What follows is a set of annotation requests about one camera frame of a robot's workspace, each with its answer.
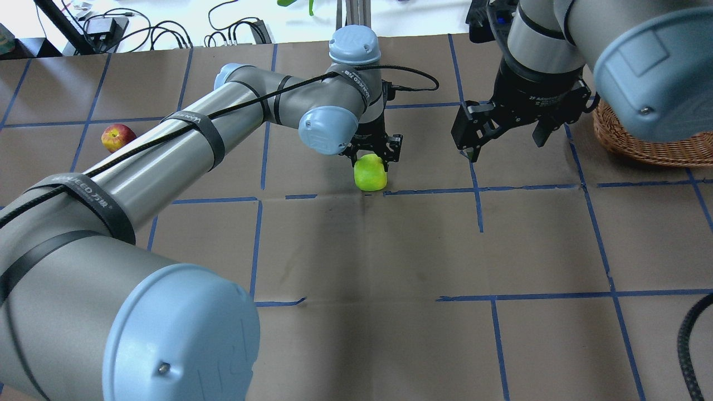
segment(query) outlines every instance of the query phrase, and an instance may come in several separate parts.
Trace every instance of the white floor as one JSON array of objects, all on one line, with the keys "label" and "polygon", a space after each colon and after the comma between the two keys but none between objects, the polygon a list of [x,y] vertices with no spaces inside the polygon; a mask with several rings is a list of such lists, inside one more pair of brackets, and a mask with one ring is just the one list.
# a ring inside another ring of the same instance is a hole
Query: white floor
[{"label": "white floor", "polygon": [[[61,1],[55,0],[60,8]],[[208,23],[207,12],[221,2],[222,0],[96,0],[93,9],[102,13],[114,7],[129,7],[146,14],[154,24],[172,19],[186,27],[196,46],[202,46],[204,36],[213,31]],[[467,32],[468,27],[464,21],[470,3],[470,0],[372,0],[371,27],[380,36]],[[314,0],[314,16],[309,15],[307,4],[308,0],[298,0],[289,7],[281,7],[277,5],[276,0],[240,0],[214,11],[212,20],[214,25],[222,27],[246,16],[259,17],[265,21],[275,43],[329,40],[337,22],[337,0]],[[32,1],[14,1],[12,4],[3,5],[3,9],[0,23],[16,37],[43,36]],[[42,13],[40,16],[47,37],[61,51],[67,40]],[[129,21],[129,33],[147,26],[146,21],[139,16],[130,17]],[[247,26],[241,26],[239,31],[239,41],[252,43],[252,34]],[[125,40],[119,51],[136,47],[144,37],[144,34],[136,34]],[[176,43],[169,35],[164,35],[156,47],[173,49]]]}]

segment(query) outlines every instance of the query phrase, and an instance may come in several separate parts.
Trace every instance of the wicker basket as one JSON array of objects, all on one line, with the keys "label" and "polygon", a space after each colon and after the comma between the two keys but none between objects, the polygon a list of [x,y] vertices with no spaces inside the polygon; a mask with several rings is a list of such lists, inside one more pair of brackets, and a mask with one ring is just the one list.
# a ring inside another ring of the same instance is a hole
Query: wicker basket
[{"label": "wicker basket", "polygon": [[685,141],[644,142],[629,135],[604,101],[594,111],[594,132],[610,152],[644,163],[670,167],[713,166],[713,132],[699,133]]}]

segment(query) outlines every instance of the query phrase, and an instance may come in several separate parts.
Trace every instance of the apple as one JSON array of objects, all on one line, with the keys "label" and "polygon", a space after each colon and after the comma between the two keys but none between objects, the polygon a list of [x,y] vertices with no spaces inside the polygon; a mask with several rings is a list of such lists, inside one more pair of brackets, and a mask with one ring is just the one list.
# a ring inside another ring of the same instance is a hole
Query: apple
[{"label": "apple", "polygon": [[111,124],[101,134],[101,143],[111,153],[118,151],[134,139],[136,134],[123,124]]}]

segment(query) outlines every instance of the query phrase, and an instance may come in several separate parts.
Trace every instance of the metal post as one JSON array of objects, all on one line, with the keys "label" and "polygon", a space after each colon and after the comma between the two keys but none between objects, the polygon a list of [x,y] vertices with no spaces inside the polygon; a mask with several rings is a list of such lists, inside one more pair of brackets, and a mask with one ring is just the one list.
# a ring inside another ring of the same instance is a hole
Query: metal post
[{"label": "metal post", "polygon": [[347,25],[371,28],[371,0],[347,0]]},{"label": "metal post", "polygon": [[62,11],[52,0],[35,0],[37,7],[47,15],[52,24],[67,38],[79,54],[97,54],[97,51],[84,39],[84,36],[74,28],[71,22],[62,14]]}]

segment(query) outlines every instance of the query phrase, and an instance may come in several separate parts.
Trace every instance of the basket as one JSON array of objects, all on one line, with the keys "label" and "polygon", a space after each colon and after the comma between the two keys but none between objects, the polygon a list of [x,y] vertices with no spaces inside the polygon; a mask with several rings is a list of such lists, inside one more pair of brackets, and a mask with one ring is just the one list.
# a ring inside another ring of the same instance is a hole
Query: basket
[{"label": "basket", "polygon": [[677,142],[641,141],[629,135],[604,101],[594,111],[594,132],[608,151],[643,163],[669,167],[713,166],[713,132],[698,133]]}]

